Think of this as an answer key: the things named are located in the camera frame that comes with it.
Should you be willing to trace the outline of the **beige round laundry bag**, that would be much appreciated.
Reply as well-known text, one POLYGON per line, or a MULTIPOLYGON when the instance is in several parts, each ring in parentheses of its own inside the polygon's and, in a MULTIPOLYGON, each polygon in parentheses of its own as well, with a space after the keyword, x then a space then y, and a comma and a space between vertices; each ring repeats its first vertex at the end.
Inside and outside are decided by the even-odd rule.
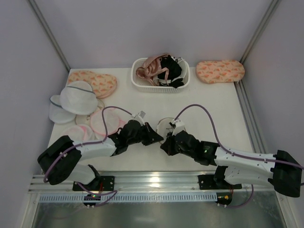
POLYGON ((167 137, 173 135, 174 128, 171 126, 171 122, 174 120, 172 117, 166 117, 161 119, 156 126, 156 133, 160 135, 163 140, 159 142, 160 145, 164 144, 167 137))

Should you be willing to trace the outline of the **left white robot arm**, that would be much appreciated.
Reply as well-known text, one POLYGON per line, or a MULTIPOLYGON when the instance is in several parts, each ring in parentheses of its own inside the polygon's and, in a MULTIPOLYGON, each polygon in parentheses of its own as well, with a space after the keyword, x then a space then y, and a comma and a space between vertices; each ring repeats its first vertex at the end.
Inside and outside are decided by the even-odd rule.
POLYGON ((65 180, 90 185, 98 179, 97 170, 93 165, 80 165, 79 162, 117 156, 126 152, 130 145, 141 143, 149 146, 162 140, 163 137, 149 123, 130 120, 101 141, 76 142, 67 135, 61 136, 39 155, 37 161, 45 174, 44 182, 50 185, 57 185, 65 180))

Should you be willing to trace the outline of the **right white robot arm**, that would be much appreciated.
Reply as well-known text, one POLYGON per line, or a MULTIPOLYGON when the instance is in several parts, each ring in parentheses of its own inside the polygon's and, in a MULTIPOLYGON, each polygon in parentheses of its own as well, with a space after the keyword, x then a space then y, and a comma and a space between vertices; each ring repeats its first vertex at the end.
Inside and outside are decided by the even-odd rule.
POLYGON ((168 134, 161 149, 169 156, 183 154, 205 166, 215 166, 214 181, 219 188, 252 184, 273 186, 278 193, 298 198, 302 168, 286 151, 276 154, 255 154, 225 149, 218 143, 199 141, 186 131, 168 134))

